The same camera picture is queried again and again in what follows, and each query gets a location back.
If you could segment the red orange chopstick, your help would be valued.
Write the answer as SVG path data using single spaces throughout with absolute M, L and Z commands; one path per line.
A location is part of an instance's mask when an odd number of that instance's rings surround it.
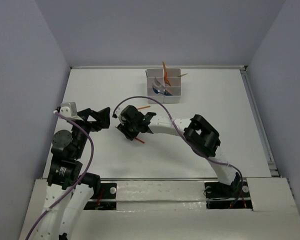
M 139 139 L 139 138 L 135 138 L 135 140 L 137 140 L 137 141 L 139 141 L 140 143 L 142 143 L 142 144 L 145 144 L 145 142 L 143 141 L 143 140 L 141 140 L 141 139 Z

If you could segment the blue metal fork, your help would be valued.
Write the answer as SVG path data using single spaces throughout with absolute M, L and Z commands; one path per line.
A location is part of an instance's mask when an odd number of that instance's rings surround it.
M 155 94 L 161 94 L 161 95 L 166 95 L 165 90 L 163 88 L 158 88 L 155 86 L 152 86 L 152 90 Z

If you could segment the orange plastic spoon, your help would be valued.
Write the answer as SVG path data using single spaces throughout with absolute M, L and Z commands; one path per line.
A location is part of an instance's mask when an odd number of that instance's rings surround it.
M 170 81 L 168 79 L 167 72 L 164 72 L 164 82 L 165 82 L 166 85 L 171 86 L 171 83 L 170 83 Z

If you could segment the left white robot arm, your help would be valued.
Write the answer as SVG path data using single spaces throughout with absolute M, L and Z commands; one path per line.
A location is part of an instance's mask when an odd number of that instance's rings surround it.
M 71 239 L 89 199 L 100 194 L 100 176 L 88 172 L 95 151 L 90 133 L 110 127 L 110 110 L 77 111 L 75 102 L 63 103 L 54 110 L 72 129 L 53 135 L 42 213 L 26 235 L 27 240 Z

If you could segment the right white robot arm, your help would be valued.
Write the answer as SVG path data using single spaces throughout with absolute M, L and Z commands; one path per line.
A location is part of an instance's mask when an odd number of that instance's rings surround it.
M 164 117 L 155 112 L 141 113 L 132 105 L 120 110 L 117 108 L 112 117 L 119 120 L 118 130 L 129 139 L 140 133 L 166 134 L 181 137 L 200 157 L 208 161 L 214 170 L 220 190 L 225 196 L 232 196 L 242 187 L 242 176 L 232 164 L 216 158 L 221 145 L 218 131 L 201 115 L 192 118 Z

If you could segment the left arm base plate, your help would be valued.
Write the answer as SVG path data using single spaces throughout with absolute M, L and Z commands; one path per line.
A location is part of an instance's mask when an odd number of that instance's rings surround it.
M 84 210 L 112 211 L 117 209 L 117 183 L 101 181 L 100 190 L 94 193 L 86 203 Z

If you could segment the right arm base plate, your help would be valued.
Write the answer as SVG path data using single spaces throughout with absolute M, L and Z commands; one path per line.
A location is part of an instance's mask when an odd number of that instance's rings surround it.
M 222 188 L 218 181 L 208 181 L 204 183 L 203 195 L 206 199 L 206 208 L 208 210 L 226 210 L 226 209 L 253 209 L 248 182 L 243 181 L 241 194 L 230 193 Z

